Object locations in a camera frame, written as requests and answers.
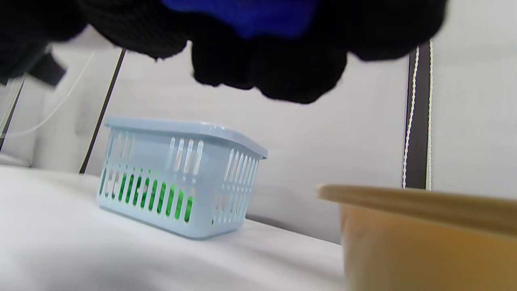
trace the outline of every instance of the dark metal pole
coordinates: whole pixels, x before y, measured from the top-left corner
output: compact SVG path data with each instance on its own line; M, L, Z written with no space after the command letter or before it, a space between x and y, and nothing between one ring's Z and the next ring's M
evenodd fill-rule
M83 165L79 170L79 174L84 174L84 172L86 171L86 167L88 166L88 161L90 160L90 156L92 155L95 140L97 139L97 135L99 134L99 129L102 125L102 119L104 118L104 114L106 113L106 109L108 108L108 103L110 102L110 97L113 93L113 88L115 88L115 82L117 81L118 73L120 72L120 67L122 66L122 61L124 60L125 55L126 49L122 49L122 52L120 52L120 56L118 57L117 66L115 67L115 71L113 72L113 77L111 78L110 87L108 89L108 92L106 93L106 98L104 99L104 104L102 105L102 109L99 114L99 119L97 120L97 125L95 126L95 130L92 135L92 140L90 141L90 146L88 147L88 151L86 152L86 157L84 158Z

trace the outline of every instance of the basket rim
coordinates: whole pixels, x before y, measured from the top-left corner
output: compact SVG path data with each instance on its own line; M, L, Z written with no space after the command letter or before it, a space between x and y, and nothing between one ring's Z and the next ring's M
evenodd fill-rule
M264 147L254 142L244 134L226 126L208 122L189 122L169 119L109 116L106 117L104 125L110 128L123 128L128 130L145 130L149 132L211 136L238 143L241 146L244 146L260 155L262 159L266 159L268 155L268 152Z

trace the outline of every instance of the black object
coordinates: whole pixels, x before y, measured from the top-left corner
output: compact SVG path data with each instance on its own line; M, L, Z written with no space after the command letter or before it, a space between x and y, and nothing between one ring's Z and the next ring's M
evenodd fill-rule
M68 41L86 27L75 2L0 0L0 7L0 82L28 72L57 85L65 70L47 53L47 46Z
M268 98L310 104L336 86L346 54L323 43L260 39L253 46L250 80Z
M187 45L185 14L159 0L77 0L89 23L116 46L165 59Z
M253 88L248 80L251 43L215 18L191 15L192 66L197 82L221 84L242 90Z
M408 55L441 28L447 0L322 0L311 37L364 61Z

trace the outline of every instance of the white table surface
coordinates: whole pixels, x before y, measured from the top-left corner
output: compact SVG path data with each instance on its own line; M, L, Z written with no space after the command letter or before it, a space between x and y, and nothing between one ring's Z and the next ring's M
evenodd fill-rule
M192 241L100 210L99 179L0 167L0 290L343 290L337 244L247 221Z

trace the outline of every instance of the light blue plastic basket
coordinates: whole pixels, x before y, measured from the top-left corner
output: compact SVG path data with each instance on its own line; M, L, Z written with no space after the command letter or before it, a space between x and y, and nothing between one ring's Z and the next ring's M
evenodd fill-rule
M102 208L192 239L243 224L266 149L208 123L110 117L105 125Z

